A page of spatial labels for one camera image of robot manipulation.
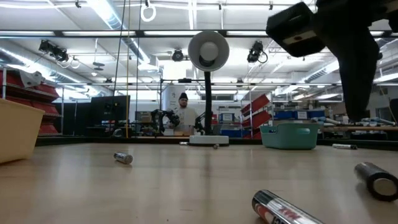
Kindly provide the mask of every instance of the teal plastic tray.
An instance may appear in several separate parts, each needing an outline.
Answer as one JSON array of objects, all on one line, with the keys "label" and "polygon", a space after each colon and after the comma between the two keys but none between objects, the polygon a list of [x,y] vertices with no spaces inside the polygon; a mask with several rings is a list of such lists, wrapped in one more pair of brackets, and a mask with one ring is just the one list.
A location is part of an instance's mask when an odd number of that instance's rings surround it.
[{"label": "teal plastic tray", "polygon": [[319,127],[319,124],[261,126],[262,144],[276,149],[313,149],[317,146]]}]

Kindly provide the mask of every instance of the black tube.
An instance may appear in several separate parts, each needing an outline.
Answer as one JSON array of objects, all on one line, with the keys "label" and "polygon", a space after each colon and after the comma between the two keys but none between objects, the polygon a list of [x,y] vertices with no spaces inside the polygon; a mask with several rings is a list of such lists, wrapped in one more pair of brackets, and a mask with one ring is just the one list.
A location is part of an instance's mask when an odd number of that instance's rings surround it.
[{"label": "black tube", "polygon": [[206,109],[205,109],[205,135],[211,135],[211,73],[205,72],[205,93],[206,93]]},{"label": "black tube", "polygon": [[266,223],[270,224],[323,223],[269,190],[258,191],[252,199],[252,207]]},{"label": "black tube", "polygon": [[398,199],[397,177],[370,162],[362,162],[356,165],[354,171],[375,199],[384,202],[392,202]]}]

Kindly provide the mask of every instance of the person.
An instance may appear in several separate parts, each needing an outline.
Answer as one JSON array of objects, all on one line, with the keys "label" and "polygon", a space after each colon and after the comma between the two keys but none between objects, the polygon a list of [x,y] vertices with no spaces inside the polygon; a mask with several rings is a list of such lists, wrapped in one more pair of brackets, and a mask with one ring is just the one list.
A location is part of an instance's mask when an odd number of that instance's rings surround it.
[{"label": "person", "polygon": [[190,136],[194,134],[195,119],[198,116],[193,108],[188,107],[188,96],[186,93],[181,93],[178,99],[179,107],[173,108],[172,110],[178,117],[180,117],[180,124],[174,126],[168,123],[167,126],[174,129],[174,133],[182,133],[184,136]]}]

